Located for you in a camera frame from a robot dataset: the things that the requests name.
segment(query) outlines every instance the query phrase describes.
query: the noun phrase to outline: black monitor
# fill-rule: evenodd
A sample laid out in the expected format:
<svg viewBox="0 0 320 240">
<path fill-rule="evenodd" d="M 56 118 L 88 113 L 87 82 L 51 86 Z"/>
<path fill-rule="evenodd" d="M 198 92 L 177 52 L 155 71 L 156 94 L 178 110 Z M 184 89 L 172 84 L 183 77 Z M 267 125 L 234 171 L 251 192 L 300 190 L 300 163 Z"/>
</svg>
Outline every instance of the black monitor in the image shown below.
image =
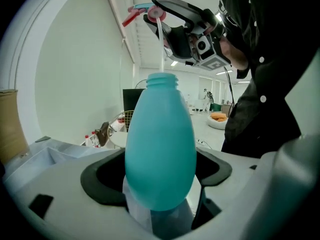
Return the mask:
<svg viewBox="0 0 320 240">
<path fill-rule="evenodd" d="M 123 109 L 124 111 L 135 110 L 137 102 L 144 89 L 123 89 Z"/>
</svg>

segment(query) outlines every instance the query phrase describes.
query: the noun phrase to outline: hand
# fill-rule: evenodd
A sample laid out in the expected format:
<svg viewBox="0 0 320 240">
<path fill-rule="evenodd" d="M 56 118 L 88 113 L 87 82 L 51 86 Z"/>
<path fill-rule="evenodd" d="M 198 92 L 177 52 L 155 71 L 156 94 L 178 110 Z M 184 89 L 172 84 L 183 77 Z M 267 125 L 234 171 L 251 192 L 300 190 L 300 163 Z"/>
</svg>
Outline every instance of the hand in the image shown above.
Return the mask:
<svg viewBox="0 0 320 240">
<path fill-rule="evenodd" d="M 248 67 L 249 62 L 246 55 L 234 47 L 224 36 L 220 39 L 220 47 L 222 54 L 231 61 L 233 67 L 238 70 L 245 70 Z"/>
</svg>

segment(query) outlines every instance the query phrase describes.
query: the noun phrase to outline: black holder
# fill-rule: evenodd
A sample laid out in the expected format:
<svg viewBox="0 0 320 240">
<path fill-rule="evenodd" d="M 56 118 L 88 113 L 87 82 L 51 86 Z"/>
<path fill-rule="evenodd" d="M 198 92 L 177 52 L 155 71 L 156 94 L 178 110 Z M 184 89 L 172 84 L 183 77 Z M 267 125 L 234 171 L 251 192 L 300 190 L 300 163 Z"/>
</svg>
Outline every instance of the black holder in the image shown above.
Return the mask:
<svg viewBox="0 0 320 240">
<path fill-rule="evenodd" d="M 211 199 L 206 198 L 205 187 L 219 185 L 231 172 L 229 163 L 197 148 L 195 175 L 200 182 L 201 193 L 191 229 L 200 227 L 221 212 Z M 126 196 L 122 193 L 125 175 L 125 149 L 120 149 L 85 168 L 80 181 L 86 194 L 97 203 L 125 207 L 128 211 Z"/>
</svg>

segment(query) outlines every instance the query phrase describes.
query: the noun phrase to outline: white button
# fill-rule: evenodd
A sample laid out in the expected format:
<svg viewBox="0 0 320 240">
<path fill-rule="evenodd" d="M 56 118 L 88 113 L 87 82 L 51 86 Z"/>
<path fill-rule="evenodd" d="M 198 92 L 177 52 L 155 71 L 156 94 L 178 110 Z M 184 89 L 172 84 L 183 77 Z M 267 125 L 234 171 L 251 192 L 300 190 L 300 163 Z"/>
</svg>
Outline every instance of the white button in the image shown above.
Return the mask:
<svg viewBox="0 0 320 240">
<path fill-rule="evenodd" d="M 264 96 L 264 95 L 262 95 L 262 96 L 260 97 L 260 101 L 261 101 L 262 103 L 265 103 L 265 102 L 267 101 L 267 97 Z"/>
</svg>

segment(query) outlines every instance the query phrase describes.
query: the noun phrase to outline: camera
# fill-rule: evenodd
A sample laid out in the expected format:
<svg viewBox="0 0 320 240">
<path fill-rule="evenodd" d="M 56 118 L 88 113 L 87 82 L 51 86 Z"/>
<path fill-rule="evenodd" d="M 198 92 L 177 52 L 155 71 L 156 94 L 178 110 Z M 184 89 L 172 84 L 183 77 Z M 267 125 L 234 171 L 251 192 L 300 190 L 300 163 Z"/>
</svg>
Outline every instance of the camera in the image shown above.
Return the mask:
<svg viewBox="0 0 320 240">
<path fill-rule="evenodd" d="M 203 35 L 201 36 L 195 43 L 196 49 L 200 55 L 204 54 L 208 50 L 210 50 L 211 45 L 208 38 Z"/>
</svg>

